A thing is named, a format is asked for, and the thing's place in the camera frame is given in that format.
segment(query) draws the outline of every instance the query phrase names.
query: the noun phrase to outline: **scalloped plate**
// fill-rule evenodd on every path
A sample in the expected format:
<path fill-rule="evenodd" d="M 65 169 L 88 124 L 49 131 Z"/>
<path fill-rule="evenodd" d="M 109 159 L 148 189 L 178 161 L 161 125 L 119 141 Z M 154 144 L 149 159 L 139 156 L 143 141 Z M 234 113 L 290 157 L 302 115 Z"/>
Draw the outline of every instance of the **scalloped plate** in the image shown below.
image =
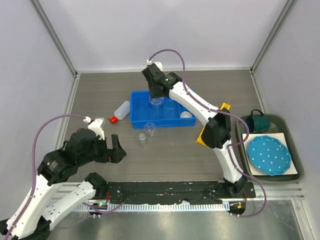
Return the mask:
<path fill-rule="evenodd" d="M 248 155 L 251 163 L 270 176 L 283 175 L 291 165 L 288 148 L 271 136 L 256 136 L 249 142 Z"/>

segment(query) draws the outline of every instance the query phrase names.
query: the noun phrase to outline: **dark green cup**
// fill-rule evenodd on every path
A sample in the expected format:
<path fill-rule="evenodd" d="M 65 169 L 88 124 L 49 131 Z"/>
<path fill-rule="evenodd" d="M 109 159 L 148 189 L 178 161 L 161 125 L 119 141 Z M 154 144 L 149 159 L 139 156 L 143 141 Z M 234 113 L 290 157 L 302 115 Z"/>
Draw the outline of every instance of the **dark green cup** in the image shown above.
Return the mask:
<path fill-rule="evenodd" d="M 259 109 L 253 109 L 251 115 L 245 119 L 245 123 L 249 127 L 250 133 L 266 132 L 270 128 L 270 120 Z"/>

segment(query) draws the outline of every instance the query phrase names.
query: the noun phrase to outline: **white cutting board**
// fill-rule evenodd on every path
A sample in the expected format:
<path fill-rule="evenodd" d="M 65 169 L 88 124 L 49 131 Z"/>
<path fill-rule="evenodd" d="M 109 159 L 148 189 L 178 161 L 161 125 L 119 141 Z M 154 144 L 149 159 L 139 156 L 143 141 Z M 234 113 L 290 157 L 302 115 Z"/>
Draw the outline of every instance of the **white cutting board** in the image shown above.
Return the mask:
<path fill-rule="evenodd" d="M 269 136 L 269 137 L 278 139 L 286 147 L 287 147 L 287 142 L 285 139 L 285 135 L 282 132 L 281 133 L 268 133 L 268 134 L 251 133 L 251 134 L 249 134 L 248 139 L 244 142 L 243 145 L 244 145 L 244 150 L 245 150 L 245 155 L 246 155 L 246 161 L 248 162 L 248 166 L 249 166 L 251 174 L 254 176 L 268 176 L 268 174 L 258 170 L 258 168 L 256 168 L 255 165 L 253 165 L 250 160 L 248 160 L 249 159 L 249 156 L 248 156 L 249 142 L 257 136 Z M 242 139 L 244 139 L 245 137 L 246 137 L 246 134 L 242 134 Z M 295 174 L 298 174 L 298 172 L 296 170 L 294 163 L 291 160 L 290 168 L 283 175 L 295 175 Z"/>

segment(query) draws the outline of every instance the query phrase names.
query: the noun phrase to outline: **white wall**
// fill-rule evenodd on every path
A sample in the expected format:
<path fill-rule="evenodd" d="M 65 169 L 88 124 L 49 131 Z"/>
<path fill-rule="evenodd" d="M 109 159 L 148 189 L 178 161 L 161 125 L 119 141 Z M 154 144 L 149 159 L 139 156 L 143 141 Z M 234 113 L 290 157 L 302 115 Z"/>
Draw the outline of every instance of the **white wall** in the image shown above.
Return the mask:
<path fill-rule="evenodd" d="M 256 71 L 267 112 L 284 117 L 294 138 L 315 231 L 320 223 L 319 12 L 319 0 L 298 0 Z"/>
<path fill-rule="evenodd" d="M 251 67 L 285 2 L 40 0 L 80 71 L 142 69 L 164 48 L 180 51 L 188 68 Z M 181 67 L 177 57 L 158 59 Z"/>
<path fill-rule="evenodd" d="M 0 3 L 0 220 L 9 218 L 32 182 L 31 148 L 36 131 L 61 115 L 72 75 L 27 0 Z M 54 149 L 58 122 L 41 134 L 37 166 Z"/>

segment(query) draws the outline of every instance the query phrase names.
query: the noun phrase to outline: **gray plastic tub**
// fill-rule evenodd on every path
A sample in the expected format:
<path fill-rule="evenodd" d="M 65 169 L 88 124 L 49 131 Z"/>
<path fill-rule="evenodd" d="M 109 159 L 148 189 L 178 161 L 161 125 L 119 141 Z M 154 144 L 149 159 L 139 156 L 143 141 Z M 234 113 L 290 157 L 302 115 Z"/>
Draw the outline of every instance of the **gray plastic tub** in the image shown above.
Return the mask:
<path fill-rule="evenodd" d="M 288 126 L 285 122 L 285 120 L 282 119 L 282 117 L 274 114 L 265 114 L 268 116 L 270 119 L 270 129 L 268 131 L 261 132 L 262 134 L 274 134 L 274 133 L 283 133 L 285 137 L 285 141 L 287 144 L 287 147 L 289 149 L 290 155 L 292 157 L 292 162 L 296 168 L 296 171 L 298 174 L 294 175 L 277 175 L 277 176 L 258 176 L 255 175 L 254 177 L 259 179 L 263 183 L 275 183 L 275 184 L 283 184 L 283 183 L 294 183 L 298 182 L 305 174 L 304 168 L 301 164 L 300 157 L 298 155 L 294 140 L 292 139 L 291 133 L 288 129 Z M 236 138 L 238 142 L 242 140 L 242 134 L 246 133 L 246 128 L 245 126 L 239 122 L 238 120 L 236 121 L 236 126 L 235 126 L 235 133 L 236 133 Z M 243 144 L 239 145 L 239 152 L 240 152 L 240 157 L 242 161 L 242 166 L 243 170 L 245 173 L 248 175 L 252 176 L 252 173 L 249 169 L 248 166 L 248 160 L 247 160 L 247 155 L 245 152 L 245 147 Z"/>

